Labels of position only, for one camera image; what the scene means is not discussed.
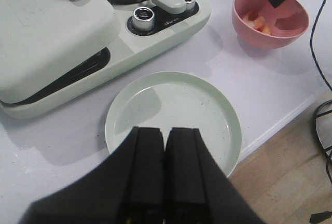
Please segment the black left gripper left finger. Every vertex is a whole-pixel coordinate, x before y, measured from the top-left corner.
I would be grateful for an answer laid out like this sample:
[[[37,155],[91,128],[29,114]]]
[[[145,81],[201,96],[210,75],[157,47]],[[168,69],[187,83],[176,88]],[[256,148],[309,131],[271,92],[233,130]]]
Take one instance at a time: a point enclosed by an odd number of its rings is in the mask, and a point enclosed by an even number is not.
[[[99,166],[33,202],[20,223],[163,223],[164,143],[157,128],[133,127]]]

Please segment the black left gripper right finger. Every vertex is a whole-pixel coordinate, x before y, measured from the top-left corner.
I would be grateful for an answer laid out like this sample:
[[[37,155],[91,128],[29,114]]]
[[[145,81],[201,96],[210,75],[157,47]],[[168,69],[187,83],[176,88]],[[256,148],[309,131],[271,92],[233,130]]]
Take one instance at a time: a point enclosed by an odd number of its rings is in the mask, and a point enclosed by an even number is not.
[[[199,129],[173,128],[165,149],[166,223],[263,223],[207,149]]]

